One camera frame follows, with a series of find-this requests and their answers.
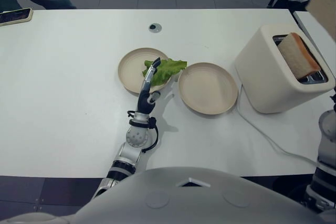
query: plate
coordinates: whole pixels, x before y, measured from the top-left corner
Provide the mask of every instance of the plate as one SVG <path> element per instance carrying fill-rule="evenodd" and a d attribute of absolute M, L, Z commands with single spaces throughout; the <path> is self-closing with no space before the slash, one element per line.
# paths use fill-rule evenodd
<path fill-rule="evenodd" d="M 118 76 L 124 87 L 131 92 L 140 93 L 144 79 L 142 71 L 147 69 L 144 61 L 154 61 L 158 57 L 164 60 L 168 59 L 163 52 L 153 48 L 139 48 L 126 54 L 118 66 Z M 151 87 L 150 92 L 162 89 L 169 80 L 163 85 Z"/>
<path fill-rule="evenodd" d="M 178 88 L 187 106 L 208 115 L 228 111 L 238 97 L 238 88 L 232 76 L 220 66 L 205 62 L 183 70 Z"/>

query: robotic arm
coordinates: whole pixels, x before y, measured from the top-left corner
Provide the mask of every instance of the robotic arm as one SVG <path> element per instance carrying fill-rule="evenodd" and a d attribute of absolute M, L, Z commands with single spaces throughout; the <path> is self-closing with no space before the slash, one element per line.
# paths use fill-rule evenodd
<path fill-rule="evenodd" d="M 156 119 L 151 118 L 150 113 L 155 107 L 156 100 L 160 97 L 160 92 L 154 91 L 150 93 L 150 88 L 151 80 L 160 64 L 160 58 L 157 58 L 150 66 L 139 94 L 137 110 L 127 112 L 128 117 L 132 117 L 132 119 L 129 121 L 131 126 L 126 133 L 126 142 L 121 145 L 106 178 L 101 181 L 93 198 L 133 175 L 137 169 L 141 154 L 156 146 L 159 131 L 156 127 Z M 156 130 L 156 140 L 151 145 L 149 143 L 148 129 Z"/>

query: white table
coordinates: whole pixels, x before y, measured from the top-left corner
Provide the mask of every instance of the white table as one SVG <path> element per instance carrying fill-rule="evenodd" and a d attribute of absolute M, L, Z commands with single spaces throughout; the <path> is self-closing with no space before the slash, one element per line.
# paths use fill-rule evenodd
<path fill-rule="evenodd" d="M 299 26 L 318 48 L 330 70 L 336 76 L 336 43 L 309 12 L 294 12 Z"/>
<path fill-rule="evenodd" d="M 151 23 L 163 27 L 148 31 Z M 120 59 L 151 47 L 188 64 L 227 69 L 263 24 L 295 24 L 287 10 L 39 10 L 28 23 L 0 28 L 0 175 L 104 177 L 129 127 L 137 97 L 118 79 Z M 241 111 L 290 152 L 316 159 L 318 118 L 332 106 L 322 95 L 288 112 L 256 113 L 245 94 Z M 138 170 L 206 167 L 238 176 L 313 173 L 276 152 L 235 110 L 191 111 L 172 81 L 153 116 L 160 144 Z"/>

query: black cable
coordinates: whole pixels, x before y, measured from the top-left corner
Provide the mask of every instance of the black cable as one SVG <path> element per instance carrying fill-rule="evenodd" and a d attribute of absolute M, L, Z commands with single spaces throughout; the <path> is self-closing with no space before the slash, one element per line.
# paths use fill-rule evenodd
<path fill-rule="evenodd" d="M 134 114 L 135 114 L 135 111 L 134 111 L 134 110 L 129 110 L 129 111 L 127 111 L 127 116 L 128 116 L 128 117 L 134 118 Z"/>
<path fill-rule="evenodd" d="M 155 131 L 156 131 L 156 140 L 155 140 L 155 142 L 151 146 L 149 146 L 148 148 L 142 149 L 143 153 L 146 153 L 147 151 L 150 151 L 152 148 L 156 147 L 156 144 L 157 144 L 157 142 L 159 140 L 159 130 L 158 130 L 157 126 L 155 126 Z"/>

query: white toaster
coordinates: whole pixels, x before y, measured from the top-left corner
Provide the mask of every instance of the white toaster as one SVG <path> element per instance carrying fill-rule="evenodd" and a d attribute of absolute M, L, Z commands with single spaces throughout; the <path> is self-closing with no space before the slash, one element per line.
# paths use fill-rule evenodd
<path fill-rule="evenodd" d="M 297 33 L 321 71 L 297 80 L 277 44 Z M 261 113 L 289 110 L 335 87 L 335 77 L 306 35 L 295 25 L 265 25 L 258 29 L 235 59 L 240 80 L 252 106 Z"/>

